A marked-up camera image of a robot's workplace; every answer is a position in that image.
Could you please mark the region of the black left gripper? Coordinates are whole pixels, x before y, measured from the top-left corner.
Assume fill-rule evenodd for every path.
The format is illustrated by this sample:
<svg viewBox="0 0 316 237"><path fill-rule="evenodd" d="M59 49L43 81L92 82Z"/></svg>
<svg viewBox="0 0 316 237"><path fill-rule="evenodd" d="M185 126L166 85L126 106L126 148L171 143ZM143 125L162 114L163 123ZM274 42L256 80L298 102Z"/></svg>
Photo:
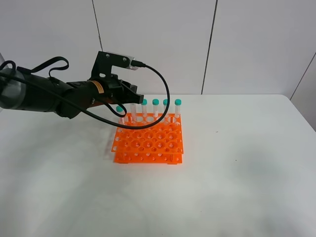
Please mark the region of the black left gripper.
<svg viewBox="0 0 316 237"><path fill-rule="evenodd" d="M97 87L100 102L109 104L141 104L144 95L137 94L137 86L118 78L118 75L111 74L107 77L94 77L92 82Z"/></svg>

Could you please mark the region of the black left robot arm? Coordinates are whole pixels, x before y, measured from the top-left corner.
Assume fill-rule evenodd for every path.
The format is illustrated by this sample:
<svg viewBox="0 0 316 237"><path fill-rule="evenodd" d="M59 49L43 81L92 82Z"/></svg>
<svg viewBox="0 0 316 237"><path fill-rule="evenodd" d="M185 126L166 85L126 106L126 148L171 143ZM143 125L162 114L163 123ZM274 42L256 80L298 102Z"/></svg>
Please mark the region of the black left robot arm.
<svg viewBox="0 0 316 237"><path fill-rule="evenodd" d="M143 95L137 93L137 86L119 80L116 75L110 79L63 82L10 68L2 69L0 74L0 106L3 109L53 112L72 119L81 111L61 101L58 96L82 109L102 104L141 104L144 99Z"/></svg>

